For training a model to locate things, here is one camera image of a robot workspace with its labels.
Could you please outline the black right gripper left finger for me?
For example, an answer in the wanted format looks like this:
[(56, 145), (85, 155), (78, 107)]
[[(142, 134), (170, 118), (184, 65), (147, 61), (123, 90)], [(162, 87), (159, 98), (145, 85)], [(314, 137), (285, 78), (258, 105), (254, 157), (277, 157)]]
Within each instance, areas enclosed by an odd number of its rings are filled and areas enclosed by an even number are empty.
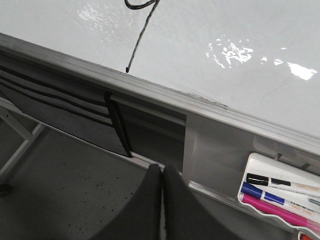
[(125, 207), (93, 240), (158, 240), (162, 207), (162, 172), (151, 164)]

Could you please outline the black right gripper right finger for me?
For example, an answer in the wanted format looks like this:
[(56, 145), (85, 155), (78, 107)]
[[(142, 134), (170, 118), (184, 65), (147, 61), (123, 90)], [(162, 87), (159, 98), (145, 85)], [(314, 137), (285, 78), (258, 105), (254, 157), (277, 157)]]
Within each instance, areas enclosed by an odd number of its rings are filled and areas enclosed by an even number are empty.
[(173, 164), (162, 172), (168, 240), (239, 240), (195, 198)]

